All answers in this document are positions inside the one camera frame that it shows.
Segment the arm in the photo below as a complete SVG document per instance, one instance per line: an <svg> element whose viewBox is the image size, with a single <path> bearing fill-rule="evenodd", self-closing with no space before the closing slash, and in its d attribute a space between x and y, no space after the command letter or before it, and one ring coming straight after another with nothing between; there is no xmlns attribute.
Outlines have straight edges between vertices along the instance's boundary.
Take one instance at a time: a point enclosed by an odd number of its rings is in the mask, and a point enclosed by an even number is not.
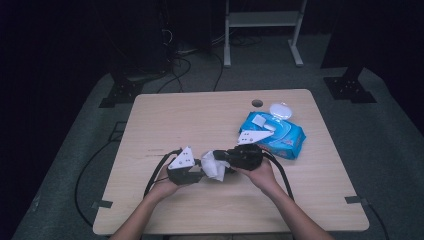
<svg viewBox="0 0 424 240"><path fill-rule="evenodd" d="M168 177L166 167L164 165L157 177L163 179ZM143 234L144 228L152 216L156 205L168 196L174 194L180 186L171 182L169 179L164 179L156 182L146 197L140 202L134 212L122 224L122 226L110 237L113 239L136 239L139 240Z"/></svg>
<svg viewBox="0 0 424 240"><path fill-rule="evenodd" d="M296 239L333 239L284 192L275 180L268 159L263 159L261 166L253 171L233 169L249 177L252 183L272 200Z"/></svg>

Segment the forearm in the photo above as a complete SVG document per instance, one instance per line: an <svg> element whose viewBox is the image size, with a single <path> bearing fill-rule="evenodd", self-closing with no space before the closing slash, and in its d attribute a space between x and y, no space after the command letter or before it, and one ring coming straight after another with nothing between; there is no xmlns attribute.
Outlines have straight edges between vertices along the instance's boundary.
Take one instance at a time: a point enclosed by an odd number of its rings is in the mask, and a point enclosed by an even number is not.
<svg viewBox="0 0 424 240"><path fill-rule="evenodd" d="M333 239L281 189L263 191L276 205L297 240Z"/></svg>
<svg viewBox="0 0 424 240"><path fill-rule="evenodd" d="M110 239L139 240L159 201L159 199L147 195L125 223L110 237Z"/></svg>

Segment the tape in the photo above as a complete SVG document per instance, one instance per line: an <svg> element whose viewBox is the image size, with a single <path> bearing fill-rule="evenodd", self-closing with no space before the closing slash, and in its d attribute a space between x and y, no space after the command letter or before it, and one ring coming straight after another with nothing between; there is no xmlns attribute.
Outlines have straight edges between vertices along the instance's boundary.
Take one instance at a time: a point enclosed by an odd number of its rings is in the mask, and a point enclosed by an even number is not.
<svg viewBox="0 0 424 240"><path fill-rule="evenodd" d="M362 206L369 205L367 199L358 196L345 197L347 204L360 203Z"/></svg>
<svg viewBox="0 0 424 240"><path fill-rule="evenodd" d="M100 202L94 202L91 205L91 208L94 208L94 209L99 209L101 207L102 208L111 208L112 204L113 204L113 202L101 200Z"/></svg>

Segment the wrist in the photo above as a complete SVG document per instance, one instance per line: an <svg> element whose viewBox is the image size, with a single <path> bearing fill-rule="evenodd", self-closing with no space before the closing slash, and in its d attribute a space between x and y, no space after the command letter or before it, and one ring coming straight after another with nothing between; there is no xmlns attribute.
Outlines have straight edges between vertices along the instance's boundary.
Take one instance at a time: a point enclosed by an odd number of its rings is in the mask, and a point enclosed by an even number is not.
<svg viewBox="0 0 424 240"><path fill-rule="evenodd" d="M269 197L273 202L280 201L281 198L287 196L286 192L280 187L280 185L261 189L262 192Z"/></svg>
<svg viewBox="0 0 424 240"><path fill-rule="evenodd" d="M158 204L160 201L162 201L164 198L163 197L160 197L160 195L159 194L157 194L155 191L153 191L153 189L152 189L152 191L150 191L145 197L144 197L144 199L143 199L143 201L146 201L146 202L148 202L148 203L150 203L150 204L154 204L154 205L156 205L156 204Z"/></svg>

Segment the gray carpet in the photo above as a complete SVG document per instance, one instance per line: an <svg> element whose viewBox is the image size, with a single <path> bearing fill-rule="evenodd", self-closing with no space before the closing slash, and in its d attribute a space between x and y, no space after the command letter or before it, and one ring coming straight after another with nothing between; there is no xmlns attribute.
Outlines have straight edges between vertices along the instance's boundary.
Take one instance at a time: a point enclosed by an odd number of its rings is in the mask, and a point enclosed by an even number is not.
<svg viewBox="0 0 424 240"><path fill-rule="evenodd" d="M298 47L305 66L294 64L286 36L264 37L260 44L232 50L232 67L224 69L217 91L309 89L321 111L357 193L373 204L390 239L424 236L424 138L389 94L384 82L369 70L360 82L377 103L352 104L333 100L323 78L341 76L345 69L320 69L328 35L300 36ZM214 52L221 59L223 48ZM220 74L213 54L186 56L190 71L180 78L184 92L212 91ZM176 74L188 64L176 61ZM155 93L170 74L149 82L143 93ZM117 121L127 121L131 104L98 108L113 81L99 80L79 113L41 185L33 206L14 239L105 239L96 236L78 214L74 188L86 163L108 142ZM161 92L179 92L174 81ZM80 179L78 202L90 222L94 202L101 200L119 143L111 142L88 165ZM364 207L370 228L364 232L332 233L337 239L384 239L376 216Z"/></svg>

